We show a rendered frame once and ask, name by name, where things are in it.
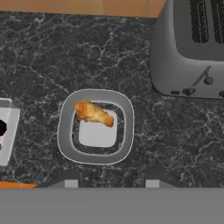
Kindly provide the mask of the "golden chicken drumstick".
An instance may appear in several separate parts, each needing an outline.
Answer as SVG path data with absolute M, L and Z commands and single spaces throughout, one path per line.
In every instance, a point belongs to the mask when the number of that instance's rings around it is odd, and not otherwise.
M 95 103 L 82 100 L 74 104 L 77 119 L 84 122 L 102 123 L 107 127 L 112 128 L 114 125 L 114 118 L 104 111 L 100 106 Z

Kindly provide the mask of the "dark purple eggplant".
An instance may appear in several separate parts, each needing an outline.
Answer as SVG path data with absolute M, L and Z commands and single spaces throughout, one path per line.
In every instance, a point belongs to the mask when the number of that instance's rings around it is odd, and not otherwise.
M 7 130 L 7 124 L 3 120 L 0 119 L 0 137 L 4 135 Z

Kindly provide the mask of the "grey toaster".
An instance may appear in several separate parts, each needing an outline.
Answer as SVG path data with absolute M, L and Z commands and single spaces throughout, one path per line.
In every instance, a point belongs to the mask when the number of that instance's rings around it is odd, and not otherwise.
M 160 93 L 224 100 L 224 0 L 166 0 L 150 42 Z

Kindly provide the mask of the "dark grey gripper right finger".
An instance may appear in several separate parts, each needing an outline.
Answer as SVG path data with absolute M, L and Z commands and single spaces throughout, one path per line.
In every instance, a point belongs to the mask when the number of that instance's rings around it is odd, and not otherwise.
M 150 168 L 143 175 L 143 187 L 145 188 L 166 188 L 166 187 L 186 187 L 176 179 L 169 179 L 162 168 Z

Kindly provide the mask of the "clear square meat container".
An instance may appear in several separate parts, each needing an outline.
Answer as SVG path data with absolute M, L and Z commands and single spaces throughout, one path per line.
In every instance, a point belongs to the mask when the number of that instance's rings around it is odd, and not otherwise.
M 123 113 L 124 132 L 121 145 L 111 154 L 91 154 L 78 150 L 72 140 L 75 109 L 81 100 L 116 105 Z M 115 145 L 118 123 L 113 128 L 98 122 L 81 122 L 78 131 L 82 146 L 92 149 Z M 134 140 L 135 113 L 130 99 L 120 92 L 107 89 L 81 89 L 71 93 L 63 103 L 58 126 L 58 146 L 61 154 L 76 163 L 87 165 L 113 165 L 123 161 L 129 154 Z

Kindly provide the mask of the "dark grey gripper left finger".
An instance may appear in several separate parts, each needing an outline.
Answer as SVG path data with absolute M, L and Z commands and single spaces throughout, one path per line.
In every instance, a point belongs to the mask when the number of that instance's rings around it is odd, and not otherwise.
M 39 188 L 78 188 L 81 175 L 77 171 L 62 171 L 57 172 L 56 177 L 52 180 L 40 184 Z

